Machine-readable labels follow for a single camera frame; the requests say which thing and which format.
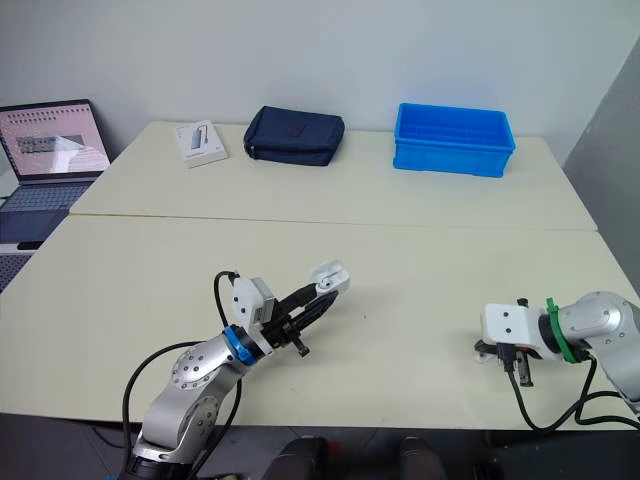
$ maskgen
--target blue ring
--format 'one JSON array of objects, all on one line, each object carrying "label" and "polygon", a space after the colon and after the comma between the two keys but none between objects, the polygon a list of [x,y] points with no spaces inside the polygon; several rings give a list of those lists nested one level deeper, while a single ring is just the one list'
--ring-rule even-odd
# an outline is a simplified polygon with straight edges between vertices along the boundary
[{"label": "blue ring", "polygon": [[231,327],[225,327],[224,334],[231,344],[231,349],[234,355],[245,365],[251,366],[256,364],[256,359],[253,358],[251,352],[240,342],[236,332]]}]

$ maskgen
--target zipper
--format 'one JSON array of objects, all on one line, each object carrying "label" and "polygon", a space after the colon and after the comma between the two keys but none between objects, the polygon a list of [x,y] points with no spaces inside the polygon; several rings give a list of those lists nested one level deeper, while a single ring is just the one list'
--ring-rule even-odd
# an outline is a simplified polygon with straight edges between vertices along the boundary
[{"label": "zipper", "polygon": [[[267,152],[290,152],[290,153],[326,153],[329,151],[329,148],[288,148],[288,147],[258,147],[260,150]],[[249,150],[251,151],[250,156],[255,158],[253,155],[256,154],[256,146],[249,145]]]}]

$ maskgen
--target laptop screen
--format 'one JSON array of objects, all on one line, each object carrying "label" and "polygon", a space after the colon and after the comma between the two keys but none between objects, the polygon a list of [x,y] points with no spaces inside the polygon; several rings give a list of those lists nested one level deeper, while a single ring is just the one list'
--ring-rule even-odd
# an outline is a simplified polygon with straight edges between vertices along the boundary
[{"label": "laptop screen", "polygon": [[88,100],[2,107],[0,141],[18,180],[97,177],[109,166]]}]

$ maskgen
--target blue plastic crate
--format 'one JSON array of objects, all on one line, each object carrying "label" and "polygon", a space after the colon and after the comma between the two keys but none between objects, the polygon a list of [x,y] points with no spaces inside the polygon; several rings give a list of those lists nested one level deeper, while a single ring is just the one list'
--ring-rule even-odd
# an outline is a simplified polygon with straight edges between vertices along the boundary
[{"label": "blue plastic crate", "polygon": [[393,166],[501,177],[515,143],[504,112],[401,103]]}]

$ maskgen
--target white table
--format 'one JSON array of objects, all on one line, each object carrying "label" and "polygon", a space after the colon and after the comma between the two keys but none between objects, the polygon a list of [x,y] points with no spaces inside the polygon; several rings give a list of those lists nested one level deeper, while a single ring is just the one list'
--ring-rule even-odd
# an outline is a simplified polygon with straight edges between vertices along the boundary
[{"label": "white table", "polygon": [[[216,272],[261,276],[282,297],[334,257],[351,289],[305,331],[310,355],[289,347],[250,372],[237,423],[526,428],[501,368],[474,360],[484,304],[599,289],[638,303],[596,232],[70,216],[0,295],[0,410],[118,420],[144,357],[221,330]],[[141,377],[133,419],[175,358]],[[577,398],[587,366],[531,366],[525,401],[543,424]],[[601,371],[593,388],[611,388]],[[630,414],[592,403],[586,415]]]},{"label": "white table", "polygon": [[345,133],[325,168],[249,158],[246,127],[218,125],[230,158],[185,167],[175,123],[153,122],[72,213],[369,225],[590,230],[596,226],[540,138],[518,138],[503,178],[397,170],[393,134]]}]

